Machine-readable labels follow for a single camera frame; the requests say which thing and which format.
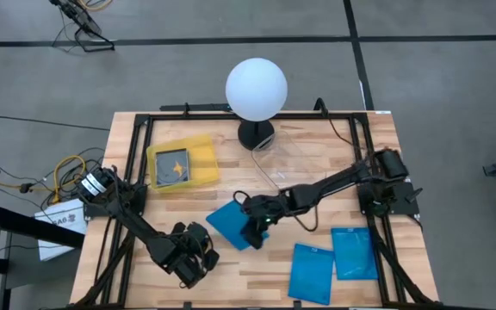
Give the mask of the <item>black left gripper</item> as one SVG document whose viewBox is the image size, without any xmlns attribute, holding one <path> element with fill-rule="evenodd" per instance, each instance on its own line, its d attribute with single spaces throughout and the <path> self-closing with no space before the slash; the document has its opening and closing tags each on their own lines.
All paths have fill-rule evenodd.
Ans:
<svg viewBox="0 0 496 310">
<path fill-rule="evenodd" d="M 163 261 L 164 270 L 178 276 L 181 288 L 193 288 L 220 259 L 208 230 L 197 222 L 187 226 L 176 223 L 172 233 L 164 239 L 171 245 L 170 253 Z"/>
</svg>

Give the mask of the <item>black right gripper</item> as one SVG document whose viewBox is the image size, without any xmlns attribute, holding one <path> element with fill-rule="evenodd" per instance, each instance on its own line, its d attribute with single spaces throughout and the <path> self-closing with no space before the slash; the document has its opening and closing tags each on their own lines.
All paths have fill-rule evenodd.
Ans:
<svg viewBox="0 0 496 310">
<path fill-rule="evenodd" d="M 253 248 L 260 249 L 270 224 L 276 224 L 289 210 L 287 195 L 248 196 L 241 203 L 241 209 L 248 216 L 248 222 L 240 233 Z"/>
</svg>

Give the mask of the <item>blue plastic disc case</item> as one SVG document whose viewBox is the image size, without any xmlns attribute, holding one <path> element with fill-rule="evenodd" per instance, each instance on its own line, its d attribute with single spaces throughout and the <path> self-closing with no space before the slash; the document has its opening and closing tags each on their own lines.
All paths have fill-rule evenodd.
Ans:
<svg viewBox="0 0 496 310">
<path fill-rule="evenodd" d="M 378 279 L 368 228 L 333 228 L 331 234 L 338 280 Z"/>
<path fill-rule="evenodd" d="M 288 296 L 328 306 L 331 301 L 332 251 L 296 244 L 292 257 Z"/>
<path fill-rule="evenodd" d="M 236 250 L 243 251 L 251 245 L 241 233 L 254 211 L 244 208 L 235 200 L 218 208 L 206 217 L 206 221 L 219 232 Z"/>
</svg>

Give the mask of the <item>clear plastic bin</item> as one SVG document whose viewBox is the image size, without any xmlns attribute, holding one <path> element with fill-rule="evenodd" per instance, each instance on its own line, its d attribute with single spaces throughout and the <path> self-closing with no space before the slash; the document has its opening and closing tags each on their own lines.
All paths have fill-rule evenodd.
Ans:
<svg viewBox="0 0 496 310">
<path fill-rule="evenodd" d="M 314 183 L 321 168 L 285 131 L 276 131 L 251 151 L 257 171 L 275 189 Z"/>
</svg>

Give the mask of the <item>clear CD jewel case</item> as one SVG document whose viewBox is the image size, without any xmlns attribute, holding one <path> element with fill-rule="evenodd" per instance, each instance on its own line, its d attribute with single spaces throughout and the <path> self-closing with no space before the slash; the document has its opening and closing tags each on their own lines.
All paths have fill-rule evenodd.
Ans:
<svg viewBox="0 0 496 310">
<path fill-rule="evenodd" d="M 186 183 L 189 176 L 189 152 L 186 148 L 157 152 L 156 180 L 159 187 Z"/>
</svg>

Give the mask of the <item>yellow translucent plastic bin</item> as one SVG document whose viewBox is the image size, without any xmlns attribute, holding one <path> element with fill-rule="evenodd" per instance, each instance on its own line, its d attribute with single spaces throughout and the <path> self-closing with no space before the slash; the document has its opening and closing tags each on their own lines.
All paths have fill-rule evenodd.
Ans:
<svg viewBox="0 0 496 310">
<path fill-rule="evenodd" d="M 186 148 L 189 152 L 189 176 L 186 183 L 159 187 L 156 180 L 155 158 L 157 152 Z M 146 149 L 151 187 L 157 192 L 172 192 L 179 189 L 202 186 L 219 180 L 219 169 L 214 151 L 214 144 L 209 134 L 199 134 L 183 139 L 149 146 Z"/>
</svg>

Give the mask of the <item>white printed cardboard box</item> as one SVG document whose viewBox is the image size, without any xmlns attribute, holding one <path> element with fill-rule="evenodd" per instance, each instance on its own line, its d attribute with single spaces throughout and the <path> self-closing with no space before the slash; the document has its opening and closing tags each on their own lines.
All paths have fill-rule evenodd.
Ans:
<svg viewBox="0 0 496 310">
<path fill-rule="evenodd" d="M 34 219 L 40 222 L 42 228 L 37 237 L 40 261 L 52 260 L 81 247 L 80 237 L 87 231 L 84 203 L 81 200 L 54 204 L 35 213 Z"/>
</svg>

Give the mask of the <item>black power strip bar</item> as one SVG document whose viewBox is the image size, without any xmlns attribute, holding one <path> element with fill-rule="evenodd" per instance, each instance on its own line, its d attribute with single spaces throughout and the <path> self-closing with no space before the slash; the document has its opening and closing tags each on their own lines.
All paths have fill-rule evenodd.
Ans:
<svg viewBox="0 0 496 310">
<path fill-rule="evenodd" d="M 202 104 L 194 104 L 189 103 L 190 112 L 192 111 L 223 111 L 223 112 L 231 112 L 232 109 L 227 103 L 202 103 Z M 160 111 L 163 112 L 182 112 L 184 109 L 183 104 L 177 105 L 163 105 L 159 108 Z"/>
</svg>

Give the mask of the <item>white globe table lamp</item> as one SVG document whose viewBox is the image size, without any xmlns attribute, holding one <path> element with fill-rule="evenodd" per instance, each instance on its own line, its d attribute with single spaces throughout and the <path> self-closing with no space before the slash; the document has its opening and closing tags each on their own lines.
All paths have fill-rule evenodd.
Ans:
<svg viewBox="0 0 496 310">
<path fill-rule="evenodd" d="M 264 58 L 246 59 L 235 65 L 226 79 L 226 100 L 240 119 L 238 138 L 250 151 L 270 141 L 275 129 L 270 119 L 288 98 L 282 69 Z"/>
</svg>

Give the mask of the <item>black floor beam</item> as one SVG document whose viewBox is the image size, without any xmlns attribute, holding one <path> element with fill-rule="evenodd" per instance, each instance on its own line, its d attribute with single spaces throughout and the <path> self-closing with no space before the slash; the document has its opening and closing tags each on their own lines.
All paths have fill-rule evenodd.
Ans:
<svg viewBox="0 0 496 310">
<path fill-rule="evenodd" d="M 27 235 L 59 245 L 81 248 L 84 235 L 79 232 L 57 226 L 45 221 L 36 220 L 0 207 L 0 227 L 11 233 Z"/>
</svg>

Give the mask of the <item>black floor stand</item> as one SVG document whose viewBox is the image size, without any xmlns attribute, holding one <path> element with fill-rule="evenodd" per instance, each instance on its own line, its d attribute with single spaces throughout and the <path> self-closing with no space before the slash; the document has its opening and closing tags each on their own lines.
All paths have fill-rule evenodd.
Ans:
<svg viewBox="0 0 496 310">
<path fill-rule="evenodd" d="M 74 33 L 74 43 L 85 53 L 114 51 L 115 44 L 113 41 L 102 36 L 102 30 L 96 21 L 91 17 L 87 10 L 88 5 L 83 0 L 48 0 L 55 6 L 62 17 L 68 17 L 76 26 Z M 88 47 L 80 36 L 85 34 L 91 39 L 99 40 L 102 45 L 99 47 Z"/>
</svg>

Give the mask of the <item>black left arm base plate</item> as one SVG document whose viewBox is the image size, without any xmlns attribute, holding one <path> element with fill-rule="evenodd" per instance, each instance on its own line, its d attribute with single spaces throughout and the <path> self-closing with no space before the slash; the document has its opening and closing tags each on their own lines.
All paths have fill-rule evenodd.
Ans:
<svg viewBox="0 0 496 310">
<path fill-rule="evenodd" d="M 134 184 L 119 186 L 119 191 L 108 189 L 103 194 L 93 196 L 87 189 L 78 191 L 78 198 L 84 203 L 84 215 L 90 218 L 108 217 L 106 207 L 115 199 L 120 198 L 122 205 L 138 215 L 142 215 L 146 206 L 147 186 Z"/>
</svg>

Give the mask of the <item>black aluminium table frame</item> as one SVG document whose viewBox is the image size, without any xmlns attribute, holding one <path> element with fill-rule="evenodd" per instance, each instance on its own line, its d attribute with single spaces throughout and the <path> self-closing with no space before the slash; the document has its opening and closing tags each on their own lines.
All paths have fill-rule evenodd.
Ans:
<svg viewBox="0 0 496 310">
<path fill-rule="evenodd" d="M 333 111 L 323 118 L 317 111 L 290 111 L 276 116 L 273 125 L 324 172 L 347 167 L 354 160 L 350 146 L 352 126 L 348 113 Z M 159 231 L 177 222 L 204 223 L 206 217 L 243 190 L 255 195 L 270 191 L 248 150 L 237 139 L 239 118 L 226 112 L 117 112 L 109 131 L 104 165 L 114 165 L 121 176 L 136 181 L 141 159 L 149 145 L 197 134 L 213 140 L 220 178 L 216 183 L 173 192 L 147 194 L 145 219 Z M 193 288 L 180 288 L 178 278 L 162 271 L 146 248 L 136 243 L 128 275 L 117 270 L 106 300 L 122 301 L 127 308 L 291 307 L 288 283 L 294 247 L 298 243 L 330 248 L 334 227 L 365 226 L 355 189 L 325 198 L 316 211 L 298 220 L 280 220 L 259 250 L 238 251 L 217 232 L 211 237 L 220 254 L 214 270 Z"/>
</svg>

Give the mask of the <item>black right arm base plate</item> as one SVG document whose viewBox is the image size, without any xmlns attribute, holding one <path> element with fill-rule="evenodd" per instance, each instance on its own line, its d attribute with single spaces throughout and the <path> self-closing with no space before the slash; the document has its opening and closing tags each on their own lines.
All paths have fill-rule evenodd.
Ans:
<svg viewBox="0 0 496 310">
<path fill-rule="evenodd" d="M 386 214 L 419 214 L 417 196 L 423 191 L 415 189 L 412 183 L 396 183 L 392 186 L 363 184 L 357 187 L 361 212 L 370 212 L 374 216 Z"/>
</svg>

